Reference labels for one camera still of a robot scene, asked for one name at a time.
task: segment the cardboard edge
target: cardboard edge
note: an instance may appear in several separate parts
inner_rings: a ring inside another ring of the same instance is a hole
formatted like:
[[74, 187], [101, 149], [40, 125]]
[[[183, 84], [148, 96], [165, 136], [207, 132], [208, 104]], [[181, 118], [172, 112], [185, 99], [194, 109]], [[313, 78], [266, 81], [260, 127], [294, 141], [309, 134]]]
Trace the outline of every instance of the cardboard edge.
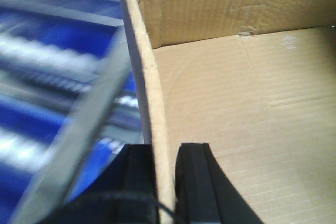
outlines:
[[[157, 196], [161, 203], [174, 208], [175, 193], [170, 165], [170, 148], [166, 127], [159, 71], [137, 0], [120, 0], [135, 76], [145, 143], [152, 142]], [[160, 223], [172, 219], [160, 210]]]

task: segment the black wire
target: black wire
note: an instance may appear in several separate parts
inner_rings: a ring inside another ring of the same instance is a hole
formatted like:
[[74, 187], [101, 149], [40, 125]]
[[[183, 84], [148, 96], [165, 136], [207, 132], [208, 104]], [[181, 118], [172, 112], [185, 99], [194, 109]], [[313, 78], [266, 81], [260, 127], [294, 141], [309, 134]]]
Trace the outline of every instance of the black wire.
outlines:
[[70, 212], [73, 209], [78, 209], [83, 204], [87, 204], [94, 201], [115, 201], [115, 200], [121, 200], [121, 199], [127, 199], [127, 200], [134, 200], [134, 201], [142, 201], [147, 202], [149, 204], [152, 204], [158, 208], [161, 208], [164, 210], [172, 219], [175, 220], [175, 223], [178, 224], [186, 224], [185, 221], [178, 215], [176, 215], [172, 210], [170, 210], [167, 206], [159, 202], [156, 198], [144, 194], [139, 193], [136, 191], [120, 191], [120, 190], [114, 190], [114, 191], [100, 191], [97, 193], [90, 193], [86, 195], [82, 195], [78, 197], [77, 199], [73, 200], [69, 204], [66, 204], [62, 207], [57, 208], [54, 210], [51, 214], [49, 214], [46, 218], [41, 220], [40, 222], [36, 224], [51, 224], [55, 223], [64, 213]]

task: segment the cardboard box wall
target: cardboard box wall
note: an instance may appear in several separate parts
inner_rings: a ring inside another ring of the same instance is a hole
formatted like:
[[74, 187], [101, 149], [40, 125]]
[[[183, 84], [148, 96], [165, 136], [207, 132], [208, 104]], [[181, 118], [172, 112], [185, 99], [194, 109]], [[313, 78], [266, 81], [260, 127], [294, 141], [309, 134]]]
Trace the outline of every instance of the cardboard box wall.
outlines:
[[159, 200], [206, 142], [265, 223], [336, 223], [336, 1], [121, 2]]

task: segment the cardboard flap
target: cardboard flap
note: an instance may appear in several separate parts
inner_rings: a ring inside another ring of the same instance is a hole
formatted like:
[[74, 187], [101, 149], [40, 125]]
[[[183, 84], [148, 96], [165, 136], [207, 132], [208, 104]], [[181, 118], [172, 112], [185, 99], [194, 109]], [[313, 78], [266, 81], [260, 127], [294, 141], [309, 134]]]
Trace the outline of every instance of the cardboard flap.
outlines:
[[153, 48], [331, 25], [334, 0], [138, 0]]

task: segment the corrugated cardboard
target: corrugated cardboard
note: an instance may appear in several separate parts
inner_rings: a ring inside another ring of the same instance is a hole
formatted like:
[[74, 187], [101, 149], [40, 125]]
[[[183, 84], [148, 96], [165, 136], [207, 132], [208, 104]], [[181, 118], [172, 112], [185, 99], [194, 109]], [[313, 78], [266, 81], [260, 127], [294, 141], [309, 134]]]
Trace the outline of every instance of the corrugated cardboard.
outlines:
[[153, 48], [330, 25], [334, 0], [138, 0]]
[[336, 2], [122, 1], [159, 200], [180, 143], [208, 142], [265, 223], [336, 223]]
[[336, 222], [333, 28], [228, 36], [154, 54], [171, 161], [182, 142], [209, 142], [265, 223]]

